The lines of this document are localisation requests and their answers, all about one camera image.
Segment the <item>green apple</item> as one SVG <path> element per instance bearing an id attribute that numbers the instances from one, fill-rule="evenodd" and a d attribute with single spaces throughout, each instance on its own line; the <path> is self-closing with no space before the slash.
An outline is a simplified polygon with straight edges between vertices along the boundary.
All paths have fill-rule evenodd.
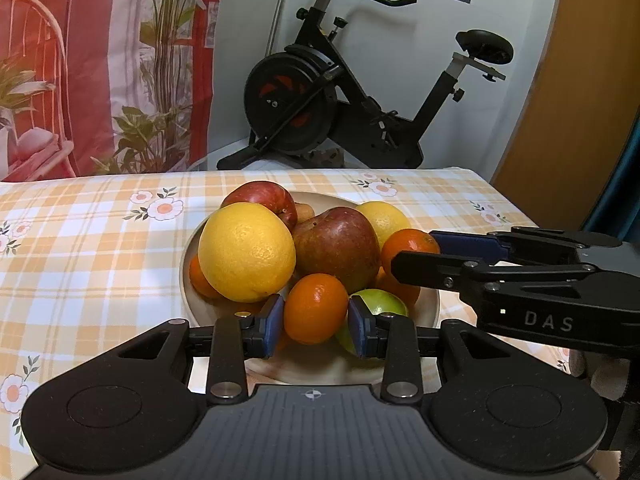
<path id="1" fill-rule="evenodd" d="M 356 297 L 359 297 L 364 302 L 374 316 L 383 313 L 409 316 L 409 310 L 404 302 L 391 292 L 386 292 L 386 290 L 369 288 L 350 295 L 350 298 Z M 350 336 L 348 316 L 345 316 L 342 326 L 335 333 L 335 338 L 347 352 L 356 356 L 357 352 L 352 342 L 352 336 Z"/>

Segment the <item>small orange tangerine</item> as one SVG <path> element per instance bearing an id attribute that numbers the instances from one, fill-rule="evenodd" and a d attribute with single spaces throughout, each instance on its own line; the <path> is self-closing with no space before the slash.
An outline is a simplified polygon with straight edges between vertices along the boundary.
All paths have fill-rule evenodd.
<path id="1" fill-rule="evenodd" d="M 193 289 L 203 298 L 215 300 L 221 297 L 221 294 L 206 280 L 198 256 L 193 256 L 189 263 L 189 278 Z"/>

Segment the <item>beige round plate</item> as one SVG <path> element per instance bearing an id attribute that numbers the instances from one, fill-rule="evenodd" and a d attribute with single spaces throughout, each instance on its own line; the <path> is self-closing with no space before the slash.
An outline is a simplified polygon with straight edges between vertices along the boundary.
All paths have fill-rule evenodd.
<path id="1" fill-rule="evenodd" d="M 335 196 L 311 192 L 292 192 L 296 202 L 308 204 L 316 214 L 322 214 L 333 207 L 352 207 L 357 205 Z M 192 286 L 189 276 L 191 259 L 198 252 L 198 242 L 206 225 L 207 217 L 200 222 L 186 243 L 181 261 L 180 288 L 182 300 L 188 312 L 190 322 L 196 326 L 213 325 L 220 316 L 232 315 L 250 304 L 235 304 L 224 298 L 208 300 L 202 297 Z M 416 326 L 437 327 L 440 315 L 440 296 L 435 289 L 421 288 L 416 305 L 410 309 L 410 318 Z M 382 360 L 362 360 L 353 356 L 332 337 L 323 344 L 304 346 L 288 342 L 277 349 L 268 360 L 252 359 L 245 361 L 247 377 L 252 375 L 256 382 L 280 382 L 296 385 L 353 385 L 378 384 L 383 376 Z M 435 358 L 422 358 L 421 370 L 423 382 L 435 377 Z"/>

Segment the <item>orange tangerine gripper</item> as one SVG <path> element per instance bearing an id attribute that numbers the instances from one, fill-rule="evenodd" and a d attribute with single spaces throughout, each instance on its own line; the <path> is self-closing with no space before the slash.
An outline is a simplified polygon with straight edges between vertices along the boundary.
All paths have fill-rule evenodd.
<path id="1" fill-rule="evenodd" d="M 348 300 L 346 288 L 335 276 L 324 273 L 304 276 L 286 297 L 284 329 L 299 344 L 322 344 L 343 324 Z"/>

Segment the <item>yellow lemon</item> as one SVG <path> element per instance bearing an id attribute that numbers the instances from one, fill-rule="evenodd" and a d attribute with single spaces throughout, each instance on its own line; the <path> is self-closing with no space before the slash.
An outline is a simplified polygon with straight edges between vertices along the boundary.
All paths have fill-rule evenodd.
<path id="1" fill-rule="evenodd" d="M 410 229 L 409 219 L 395 206 L 385 202 L 367 202 L 358 205 L 356 209 L 363 214 L 374 229 L 378 238 L 378 246 L 383 248 L 386 240 L 394 233 Z"/>
<path id="2" fill-rule="evenodd" d="M 235 203 L 211 214 L 198 241 L 204 278 L 234 302 L 249 304 L 280 292 L 296 266 L 293 237 L 261 204 Z"/>

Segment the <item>brownish red apple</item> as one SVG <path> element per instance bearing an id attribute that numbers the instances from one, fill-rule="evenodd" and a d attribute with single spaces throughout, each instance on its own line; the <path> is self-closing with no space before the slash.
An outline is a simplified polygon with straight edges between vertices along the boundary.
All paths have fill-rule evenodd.
<path id="1" fill-rule="evenodd" d="M 333 275 L 349 294 L 367 288 L 378 275 L 380 245 L 358 210 L 334 207 L 302 222 L 293 231 L 296 272 Z"/>

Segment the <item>small brown kiwi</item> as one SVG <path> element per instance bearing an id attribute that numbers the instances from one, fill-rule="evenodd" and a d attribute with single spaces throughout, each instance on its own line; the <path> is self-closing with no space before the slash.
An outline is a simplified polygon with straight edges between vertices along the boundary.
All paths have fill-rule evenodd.
<path id="1" fill-rule="evenodd" d="M 295 203 L 295 210 L 298 223 L 306 222 L 314 218 L 314 216 L 316 215 L 316 213 L 314 212 L 314 208 L 312 208 L 309 204 Z"/>

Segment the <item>orange wooden door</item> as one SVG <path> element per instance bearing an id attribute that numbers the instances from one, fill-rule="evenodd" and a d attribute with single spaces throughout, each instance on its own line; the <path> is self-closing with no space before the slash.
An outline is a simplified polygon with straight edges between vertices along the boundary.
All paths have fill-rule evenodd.
<path id="1" fill-rule="evenodd" d="M 639 111 L 639 0 L 559 0 L 494 187 L 544 228 L 578 229 Z"/>

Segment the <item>orange plaid tablecloth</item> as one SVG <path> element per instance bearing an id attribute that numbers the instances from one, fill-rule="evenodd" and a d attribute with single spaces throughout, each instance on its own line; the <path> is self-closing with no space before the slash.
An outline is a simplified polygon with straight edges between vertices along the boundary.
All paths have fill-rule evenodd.
<path id="1" fill-rule="evenodd" d="M 18 416 L 48 379 L 186 315 L 180 263 L 192 232 L 257 171 L 6 183 L 1 188 L 1 474 L 35 465 Z M 280 170 L 291 192 L 384 200 L 420 230 L 486 233 L 528 218 L 471 170 Z"/>

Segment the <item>black exercise bike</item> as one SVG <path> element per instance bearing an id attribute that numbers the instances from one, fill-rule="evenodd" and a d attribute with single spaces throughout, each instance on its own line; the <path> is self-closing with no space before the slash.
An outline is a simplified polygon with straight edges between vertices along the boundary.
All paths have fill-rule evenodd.
<path id="1" fill-rule="evenodd" d="M 416 0 L 372 0 L 401 8 Z M 460 51 L 452 56 L 420 110 L 411 119 L 386 112 L 364 92 L 334 46 L 337 32 L 321 23 L 331 0 L 301 8 L 295 41 L 265 56 L 252 69 L 244 87 L 244 110 L 250 125 L 245 148 L 222 158 L 220 170 L 240 170 L 258 159 L 279 154 L 310 166 L 316 149 L 331 140 L 363 165 L 374 169 L 416 169 L 424 161 L 420 141 L 447 100 L 460 101 L 458 86 L 465 67 L 485 79 L 501 78 L 497 68 L 514 57 L 512 44 L 493 32 L 470 29 L 456 36 Z"/>

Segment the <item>red printed backdrop curtain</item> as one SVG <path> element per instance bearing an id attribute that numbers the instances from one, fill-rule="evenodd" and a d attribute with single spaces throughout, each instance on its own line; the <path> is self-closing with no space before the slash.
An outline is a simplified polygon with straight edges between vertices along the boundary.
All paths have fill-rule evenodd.
<path id="1" fill-rule="evenodd" d="M 186 170 L 207 152 L 220 0 L 1 0 L 6 182 Z"/>

